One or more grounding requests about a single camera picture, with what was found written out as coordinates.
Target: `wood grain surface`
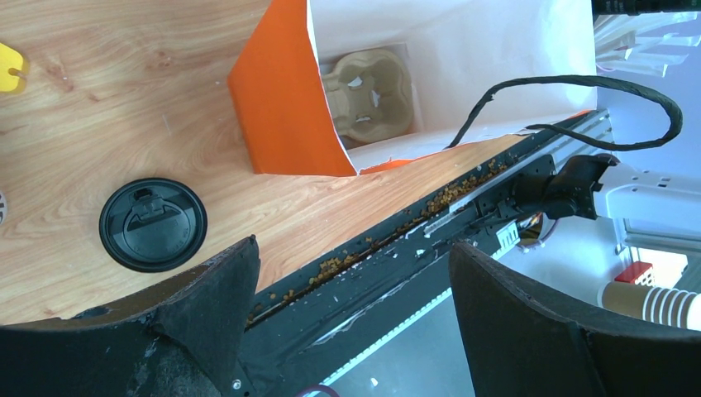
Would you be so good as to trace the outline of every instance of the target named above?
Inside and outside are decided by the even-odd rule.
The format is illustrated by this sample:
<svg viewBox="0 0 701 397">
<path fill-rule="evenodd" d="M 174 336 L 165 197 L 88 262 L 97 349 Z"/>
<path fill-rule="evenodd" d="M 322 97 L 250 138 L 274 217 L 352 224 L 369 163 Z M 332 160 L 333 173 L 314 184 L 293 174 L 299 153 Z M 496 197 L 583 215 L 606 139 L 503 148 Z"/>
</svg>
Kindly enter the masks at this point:
<svg viewBox="0 0 701 397">
<path fill-rule="evenodd" d="M 253 175 L 225 79 L 267 4 L 0 4 L 0 42 L 31 61 L 26 91 L 0 97 L 0 323 L 73 316 L 250 234 L 264 288 L 517 142 L 359 178 Z M 116 189 L 154 176 L 190 186 L 209 229 L 187 265 L 151 275 L 109 257 L 98 217 Z"/>
</svg>

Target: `red object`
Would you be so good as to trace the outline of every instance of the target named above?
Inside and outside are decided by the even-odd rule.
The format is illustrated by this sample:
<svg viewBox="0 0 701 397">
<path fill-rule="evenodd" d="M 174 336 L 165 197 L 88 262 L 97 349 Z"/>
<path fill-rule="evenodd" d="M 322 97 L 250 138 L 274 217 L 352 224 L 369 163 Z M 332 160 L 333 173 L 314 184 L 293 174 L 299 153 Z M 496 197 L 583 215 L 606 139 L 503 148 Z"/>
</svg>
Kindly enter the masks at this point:
<svg viewBox="0 0 701 397">
<path fill-rule="evenodd" d="M 655 275 L 652 273 L 652 264 L 646 262 L 633 262 L 615 279 L 621 283 L 653 285 Z"/>
</svg>

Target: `black cylinder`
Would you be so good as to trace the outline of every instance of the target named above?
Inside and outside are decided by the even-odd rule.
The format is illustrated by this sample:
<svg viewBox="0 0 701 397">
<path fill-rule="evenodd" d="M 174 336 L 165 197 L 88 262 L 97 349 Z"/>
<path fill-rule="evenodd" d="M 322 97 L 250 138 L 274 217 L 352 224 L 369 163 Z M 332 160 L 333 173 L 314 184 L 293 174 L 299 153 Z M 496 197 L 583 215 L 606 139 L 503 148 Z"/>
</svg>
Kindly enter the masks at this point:
<svg viewBox="0 0 701 397">
<path fill-rule="evenodd" d="M 701 11 L 701 0 L 592 0 L 595 15 Z"/>
</svg>

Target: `black rope handle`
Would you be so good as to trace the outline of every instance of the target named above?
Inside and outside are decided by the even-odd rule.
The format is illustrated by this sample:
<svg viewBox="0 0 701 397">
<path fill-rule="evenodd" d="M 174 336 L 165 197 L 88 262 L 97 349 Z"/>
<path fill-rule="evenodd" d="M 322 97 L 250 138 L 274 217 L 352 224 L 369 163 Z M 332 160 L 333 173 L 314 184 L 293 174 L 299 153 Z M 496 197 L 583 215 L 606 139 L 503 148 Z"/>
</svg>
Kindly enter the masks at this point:
<svg viewBox="0 0 701 397">
<path fill-rule="evenodd" d="M 460 128 L 453 142 L 448 145 L 446 149 L 458 146 L 460 140 L 465 135 L 467 130 L 470 128 L 474 120 L 477 118 L 484 105 L 494 100 L 494 95 L 504 88 L 516 87 L 518 85 L 528 85 L 528 84 L 573 84 L 580 85 L 584 87 L 602 87 L 615 89 L 617 91 L 623 91 L 625 93 L 631 93 L 638 97 L 647 99 L 654 103 L 659 103 L 667 112 L 667 116 L 670 118 L 670 129 L 667 133 L 660 139 L 655 139 L 654 141 L 645 141 L 639 143 L 632 143 L 627 145 L 619 145 L 616 143 L 609 143 L 605 141 L 600 141 L 598 139 L 593 139 L 589 136 L 579 134 L 577 132 L 568 130 L 563 127 L 553 126 L 551 124 L 534 124 L 532 126 L 526 127 L 527 130 L 551 130 L 562 135 L 569 136 L 578 141 L 582 141 L 588 145 L 598 147 L 599 149 L 604 149 L 606 151 L 639 151 L 642 149 L 651 149 L 653 147 L 660 147 L 665 143 L 675 139 L 681 132 L 681 127 L 683 124 L 683 116 L 679 105 L 671 98 L 667 97 L 663 93 L 645 87 L 644 85 L 635 84 L 630 81 L 614 79 L 611 77 L 603 76 L 581 76 L 577 74 L 562 75 L 562 76 L 547 76 L 547 77 L 526 77 L 523 79 L 513 79 L 505 81 L 501 84 L 497 84 L 487 91 L 484 96 L 477 102 L 477 104 L 470 112 L 467 117 L 467 121 Z"/>
</svg>

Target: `black plastic lid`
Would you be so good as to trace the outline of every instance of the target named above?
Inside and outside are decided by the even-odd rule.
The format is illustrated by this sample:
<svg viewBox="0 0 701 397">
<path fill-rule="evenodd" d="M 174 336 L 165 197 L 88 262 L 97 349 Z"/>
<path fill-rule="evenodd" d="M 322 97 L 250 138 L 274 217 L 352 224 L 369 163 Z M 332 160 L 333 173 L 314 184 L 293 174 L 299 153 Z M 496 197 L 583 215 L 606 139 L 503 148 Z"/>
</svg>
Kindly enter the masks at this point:
<svg viewBox="0 0 701 397">
<path fill-rule="evenodd" d="M 202 201 L 174 180 L 140 179 L 109 198 L 100 239 L 115 261 L 132 270 L 171 270 L 195 255 L 207 234 Z"/>
</svg>

